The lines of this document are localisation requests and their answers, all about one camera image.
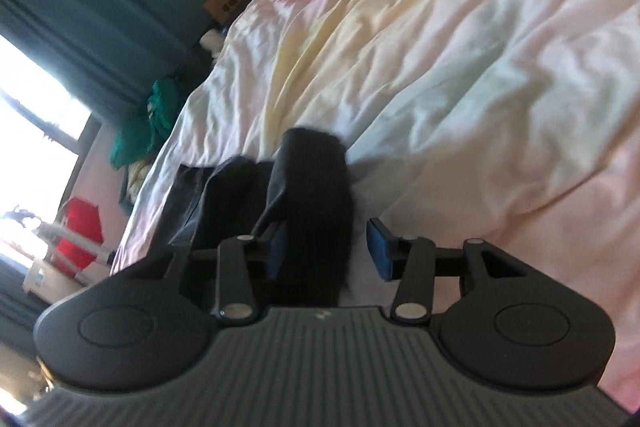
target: window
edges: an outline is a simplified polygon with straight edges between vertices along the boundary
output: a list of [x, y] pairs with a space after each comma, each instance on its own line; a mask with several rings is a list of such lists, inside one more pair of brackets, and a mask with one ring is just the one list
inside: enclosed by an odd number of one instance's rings
[[[97, 132], [88, 121], [84, 105], [0, 37], [0, 216], [19, 206], [55, 219]], [[30, 266], [46, 252], [18, 223], [0, 219], [0, 253]]]

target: pink wall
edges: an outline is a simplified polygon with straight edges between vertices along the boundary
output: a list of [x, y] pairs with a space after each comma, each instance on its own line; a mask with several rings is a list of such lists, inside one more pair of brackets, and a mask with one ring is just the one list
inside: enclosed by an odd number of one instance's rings
[[113, 129], [105, 125], [98, 131], [98, 136], [95, 137], [94, 144], [84, 160], [72, 195], [98, 205], [104, 245], [116, 250], [129, 216], [118, 205], [124, 168], [115, 171], [109, 163], [113, 134]]

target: bed sheet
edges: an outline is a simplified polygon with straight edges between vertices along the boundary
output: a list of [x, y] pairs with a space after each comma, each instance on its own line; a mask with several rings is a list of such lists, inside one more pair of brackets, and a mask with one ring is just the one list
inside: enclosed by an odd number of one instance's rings
[[[348, 148], [345, 305], [389, 305], [363, 227], [485, 237], [596, 301], [601, 386], [640, 406], [640, 0], [254, 0], [142, 188], [115, 269], [145, 255], [180, 163], [273, 156], [295, 125]], [[456, 299], [438, 280], [436, 305]]]

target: white container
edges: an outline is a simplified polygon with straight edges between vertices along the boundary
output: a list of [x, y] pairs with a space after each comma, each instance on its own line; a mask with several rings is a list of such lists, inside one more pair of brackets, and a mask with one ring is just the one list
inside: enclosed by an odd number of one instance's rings
[[22, 288], [26, 292], [35, 293], [49, 304], [55, 304], [81, 290], [83, 286], [42, 259], [34, 259], [27, 277], [24, 278]]

